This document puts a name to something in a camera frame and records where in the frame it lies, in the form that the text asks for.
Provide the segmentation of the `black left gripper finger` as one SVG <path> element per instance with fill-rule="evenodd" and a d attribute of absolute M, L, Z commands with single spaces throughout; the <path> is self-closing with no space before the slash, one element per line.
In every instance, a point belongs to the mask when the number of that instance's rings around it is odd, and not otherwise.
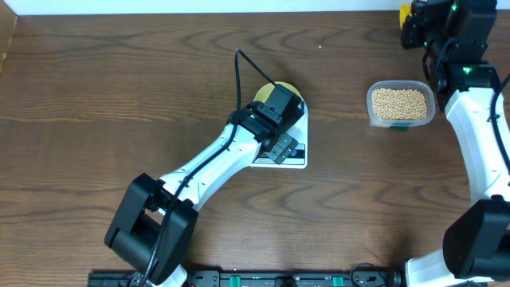
<path fill-rule="evenodd" d="M 294 138 L 288 133 L 282 134 L 276 144 L 266 155 L 271 160 L 285 160 L 294 150 Z"/>
<path fill-rule="evenodd" d="M 282 164 L 294 151 L 298 142 L 290 137 L 281 137 L 277 143 L 277 163 Z"/>

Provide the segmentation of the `yellow plastic measuring scoop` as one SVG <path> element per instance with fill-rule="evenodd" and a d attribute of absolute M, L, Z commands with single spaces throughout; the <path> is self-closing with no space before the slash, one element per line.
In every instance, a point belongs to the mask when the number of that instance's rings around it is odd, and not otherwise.
<path fill-rule="evenodd" d="M 412 5 L 410 3 L 402 4 L 399 11 L 399 25 L 400 29 L 403 29 L 403 25 L 406 22 L 408 17 L 411 17 L 412 14 Z"/>

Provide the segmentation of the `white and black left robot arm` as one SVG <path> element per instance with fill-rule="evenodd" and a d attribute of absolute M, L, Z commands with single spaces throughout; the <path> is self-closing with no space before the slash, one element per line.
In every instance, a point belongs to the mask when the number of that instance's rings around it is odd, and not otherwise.
<path fill-rule="evenodd" d="M 130 286 L 181 286 L 198 212 L 228 179 L 246 167 L 303 169 L 307 164 L 303 97 L 289 83 L 266 84 L 190 162 L 159 179 L 145 173 L 133 179 L 104 243 L 135 269 Z"/>

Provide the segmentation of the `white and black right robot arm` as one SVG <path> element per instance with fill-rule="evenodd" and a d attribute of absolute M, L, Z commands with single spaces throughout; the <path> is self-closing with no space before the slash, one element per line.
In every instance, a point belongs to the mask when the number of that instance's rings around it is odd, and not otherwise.
<path fill-rule="evenodd" d="M 509 279 L 508 78 L 484 60 L 496 21 L 494 0 L 413 1 L 400 10 L 401 45 L 422 47 L 426 79 L 457 136 L 470 208 L 439 250 L 405 262 L 389 286 L 485 286 Z"/>

